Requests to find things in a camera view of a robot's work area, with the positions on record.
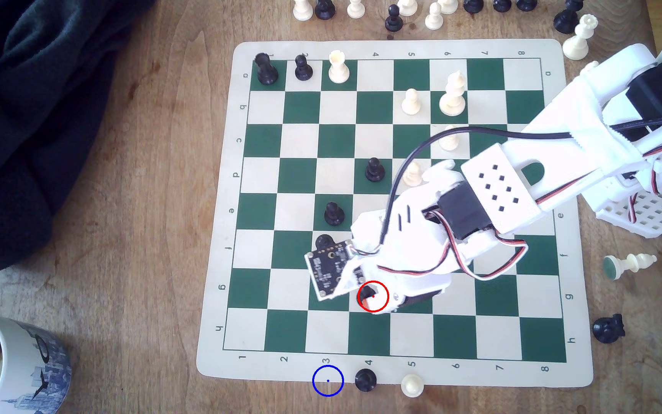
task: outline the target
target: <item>black cloth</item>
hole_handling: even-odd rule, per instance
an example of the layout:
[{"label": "black cloth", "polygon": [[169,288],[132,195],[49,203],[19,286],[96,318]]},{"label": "black cloth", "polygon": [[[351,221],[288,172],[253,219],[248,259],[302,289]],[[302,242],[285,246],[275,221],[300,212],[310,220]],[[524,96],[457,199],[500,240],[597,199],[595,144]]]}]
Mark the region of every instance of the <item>black cloth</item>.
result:
[{"label": "black cloth", "polygon": [[0,269],[47,244],[154,0],[0,0]]}]

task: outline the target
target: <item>black chess piece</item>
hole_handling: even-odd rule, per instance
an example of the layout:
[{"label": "black chess piece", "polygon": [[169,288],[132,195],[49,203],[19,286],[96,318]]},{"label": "black chess piece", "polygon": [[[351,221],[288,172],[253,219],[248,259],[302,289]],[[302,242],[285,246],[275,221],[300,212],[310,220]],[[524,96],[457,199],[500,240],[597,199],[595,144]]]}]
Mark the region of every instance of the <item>black chess piece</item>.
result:
[{"label": "black chess piece", "polygon": [[612,317],[601,317],[592,324],[592,333],[601,343],[613,343],[624,336],[622,315],[616,313]]},{"label": "black chess piece", "polygon": [[372,157],[367,161],[367,168],[364,170],[364,176],[367,180],[377,183],[385,177],[385,166],[380,163],[380,160]]},{"label": "black chess piece", "polygon": [[565,10],[553,18],[553,27],[565,35],[574,33],[576,25],[579,24],[577,11],[584,7],[584,0],[565,0]]},{"label": "black chess piece", "polygon": [[344,221],[344,210],[335,202],[331,201],[326,204],[326,212],[324,212],[324,219],[328,225],[340,225]]},{"label": "black chess piece", "polygon": [[317,18],[328,20],[336,14],[336,6],[333,5],[331,0],[318,0],[314,11]]},{"label": "black chess piece", "polygon": [[397,5],[390,5],[390,7],[387,8],[387,13],[390,15],[385,19],[385,28],[391,32],[397,32],[402,29],[400,7]]},{"label": "black chess piece", "polygon": [[354,376],[354,385],[357,386],[359,391],[368,393],[377,386],[377,375],[369,368],[363,368]]},{"label": "black chess piece", "polygon": [[305,60],[305,56],[299,54],[295,57],[295,77],[298,80],[309,80],[313,76],[313,68],[310,67],[308,61]]},{"label": "black chess piece", "polygon": [[513,6],[512,0],[493,0],[492,7],[500,13],[504,13],[510,10]]},{"label": "black chess piece", "polygon": [[484,8],[484,0],[464,0],[464,10],[471,14],[477,14]]},{"label": "black chess piece", "polygon": [[270,56],[267,53],[258,53],[254,62],[257,63],[257,79],[261,84],[272,85],[280,77],[277,69],[270,64]]}]

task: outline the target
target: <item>black pawn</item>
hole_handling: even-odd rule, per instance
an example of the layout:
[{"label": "black pawn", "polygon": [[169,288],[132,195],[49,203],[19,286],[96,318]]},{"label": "black pawn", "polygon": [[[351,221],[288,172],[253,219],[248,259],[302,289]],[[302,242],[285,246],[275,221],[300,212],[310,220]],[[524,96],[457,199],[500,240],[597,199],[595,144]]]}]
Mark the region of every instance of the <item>black pawn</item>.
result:
[{"label": "black pawn", "polygon": [[305,56],[299,54],[295,57],[295,64],[298,66],[295,68],[295,77],[298,80],[309,80],[313,76],[313,68],[310,67],[308,61],[305,60]]},{"label": "black pawn", "polygon": [[328,20],[336,14],[336,6],[333,5],[331,0],[318,0],[315,12],[317,18]]},{"label": "black pawn", "polygon": [[363,368],[354,376],[354,385],[357,386],[359,391],[368,393],[377,386],[377,376],[371,369]]},{"label": "black pawn", "polygon": [[391,32],[397,32],[402,29],[402,18],[400,17],[400,7],[397,5],[390,5],[387,8],[387,13],[390,14],[385,19],[385,29]]},{"label": "black pawn", "polygon": [[324,212],[324,219],[328,225],[340,225],[344,221],[344,210],[335,202],[331,201],[326,204],[326,212]]},{"label": "black pawn", "polygon": [[261,84],[272,85],[280,77],[277,69],[270,64],[270,56],[267,53],[258,53],[254,62],[257,63],[257,79]]},{"label": "black pawn", "polygon": [[512,0],[494,0],[492,2],[492,7],[494,7],[495,11],[500,13],[509,11],[512,6]]},{"label": "black pawn", "polygon": [[464,10],[471,14],[477,14],[484,8],[484,0],[464,0]]},{"label": "black pawn", "polygon": [[372,183],[377,183],[385,177],[385,166],[380,163],[380,160],[372,157],[367,161],[367,168],[364,170],[364,176]]},{"label": "black pawn", "polygon": [[622,315],[616,313],[612,317],[601,317],[594,321],[592,333],[601,343],[613,343],[624,336]]}]

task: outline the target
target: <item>chess piece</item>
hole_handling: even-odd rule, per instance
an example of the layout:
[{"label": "chess piece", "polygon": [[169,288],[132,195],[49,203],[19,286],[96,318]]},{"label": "chess piece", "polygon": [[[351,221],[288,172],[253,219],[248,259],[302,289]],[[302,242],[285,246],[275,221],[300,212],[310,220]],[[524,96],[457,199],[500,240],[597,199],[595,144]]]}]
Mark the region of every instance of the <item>chess piece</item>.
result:
[{"label": "chess piece", "polygon": [[307,21],[311,16],[313,16],[313,8],[310,6],[308,0],[295,0],[293,17],[299,21]]},{"label": "chess piece", "polygon": [[428,9],[429,14],[425,16],[425,26],[431,30],[438,30],[444,25],[444,18],[441,17],[441,4],[431,3]]},{"label": "chess piece", "polygon": [[594,35],[594,29],[596,29],[598,23],[596,17],[593,15],[587,14],[581,16],[581,20],[574,30],[576,35],[566,39],[564,42],[564,56],[572,61],[584,59],[589,52],[589,45],[586,43],[586,39]]},{"label": "chess piece", "polygon": [[334,83],[344,83],[349,79],[349,67],[346,66],[344,52],[335,50],[329,54],[331,68],[329,68],[329,79]]},{"label": "chess piece", "polygon": [[364,5],[362,0],[351,0],[349,6],[346,8],[346,14],[350,18],[360,18],[364,15]]}]

